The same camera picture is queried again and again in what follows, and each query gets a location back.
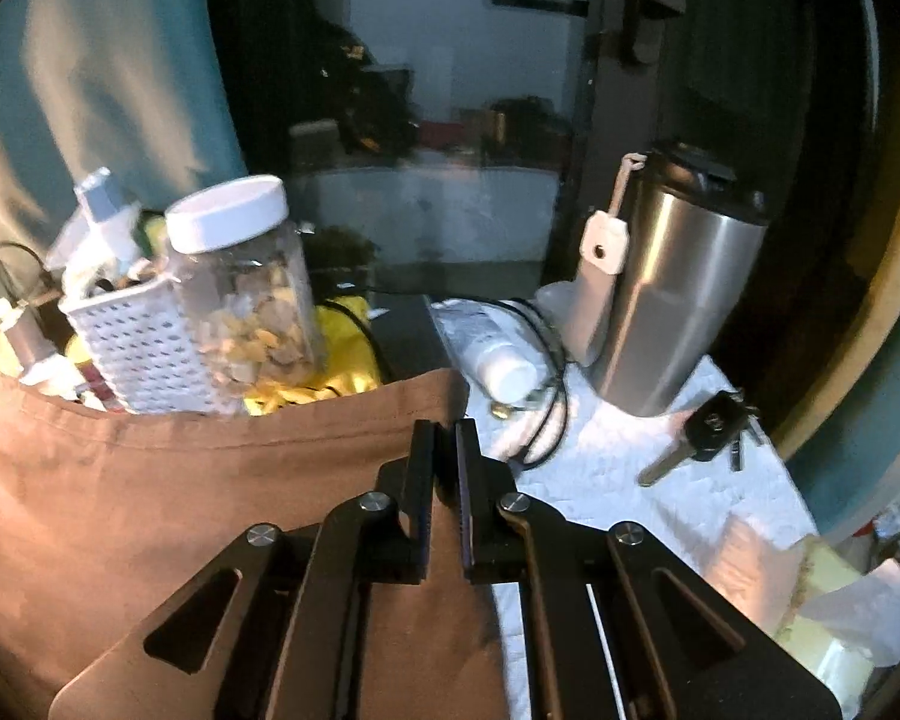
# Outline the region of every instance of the yellow cloth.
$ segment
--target yellow cloth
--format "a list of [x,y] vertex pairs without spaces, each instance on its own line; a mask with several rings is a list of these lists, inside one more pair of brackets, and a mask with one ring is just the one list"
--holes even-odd
[[[361,322],[369,324],[370,305],[363,298],[336,298]],[[326,366],[301,386],[276,381],[258,382],[244,398],[247,411],[254,416],[273,413],[281,406],[312,403],[343,395],[367,392],[380,386],[373,348],[349,317],[324,306],[317,306],[317,324],[326,347]]]

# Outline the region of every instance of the plastic jar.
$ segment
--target plastic jar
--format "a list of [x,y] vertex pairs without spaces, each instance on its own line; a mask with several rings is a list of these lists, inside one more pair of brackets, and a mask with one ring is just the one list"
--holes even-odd
[[283,182],[239,178],[167,210],[170,273],[215,386],[298,385],[322,365],[322,337]]

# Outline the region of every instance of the white tissue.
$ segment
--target white tissue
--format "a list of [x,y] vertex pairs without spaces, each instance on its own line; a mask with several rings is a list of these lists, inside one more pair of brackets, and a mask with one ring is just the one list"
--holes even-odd
[[779,550],[730,514],[703,579],[771,637],[789,608],[802,560],[802,543]]
[[808,600],[799,614],[866,653],[874,666],[896,666],[900,662],[900,564],[884,560],[846,587]]

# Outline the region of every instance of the white jar lid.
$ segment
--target white jar lid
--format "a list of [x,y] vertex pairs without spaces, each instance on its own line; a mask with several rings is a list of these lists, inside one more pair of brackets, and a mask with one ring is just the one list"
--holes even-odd
[[167,209],[167,237],[181,254],[216,251],[256,238],[288,215],[283,181],[252,175],[176,201]]

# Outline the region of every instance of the white plastic basket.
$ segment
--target white plastic basket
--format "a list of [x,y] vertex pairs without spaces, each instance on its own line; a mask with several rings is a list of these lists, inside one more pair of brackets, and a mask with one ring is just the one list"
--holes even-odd
[[96,298],[61,300],[60,311],[127,410],[234,413],[239,408],[238,400],[214,387],[170,277]]

